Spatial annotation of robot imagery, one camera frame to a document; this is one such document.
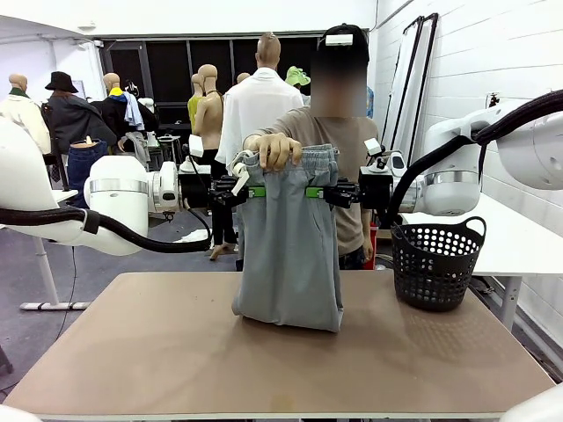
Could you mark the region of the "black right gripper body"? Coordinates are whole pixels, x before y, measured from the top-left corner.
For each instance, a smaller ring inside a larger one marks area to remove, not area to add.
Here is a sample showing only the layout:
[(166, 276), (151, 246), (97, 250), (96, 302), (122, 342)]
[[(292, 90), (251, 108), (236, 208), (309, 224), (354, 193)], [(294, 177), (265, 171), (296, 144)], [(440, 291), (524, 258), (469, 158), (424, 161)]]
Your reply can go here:
[(391, 200), (393, 176), (389, 170), (373, 171), (362, 166), (358, 177), (363, 208), (387, 208)]

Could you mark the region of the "person's right hand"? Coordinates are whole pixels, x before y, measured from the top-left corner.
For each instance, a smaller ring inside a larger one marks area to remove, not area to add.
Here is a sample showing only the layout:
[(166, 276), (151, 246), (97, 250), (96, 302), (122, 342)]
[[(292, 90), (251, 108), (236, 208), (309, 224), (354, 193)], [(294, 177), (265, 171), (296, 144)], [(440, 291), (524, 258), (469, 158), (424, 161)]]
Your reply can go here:
[(257, 152), (260, 167), (268, 171), (284, 169), (288, 160), (298, 164), (303, 154), (302, 144), (282, 133), (250, 135), (244, 141), (244, 148)]

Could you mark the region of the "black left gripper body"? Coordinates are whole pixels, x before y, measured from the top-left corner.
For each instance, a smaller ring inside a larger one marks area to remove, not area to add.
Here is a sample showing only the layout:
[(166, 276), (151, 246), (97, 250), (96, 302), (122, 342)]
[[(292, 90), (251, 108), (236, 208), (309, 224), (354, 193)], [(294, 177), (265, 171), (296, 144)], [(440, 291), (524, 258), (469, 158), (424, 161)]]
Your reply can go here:
[(184, 208), (208, 208), (211, 176), (209, 174), (180, 173), (178, 177)]

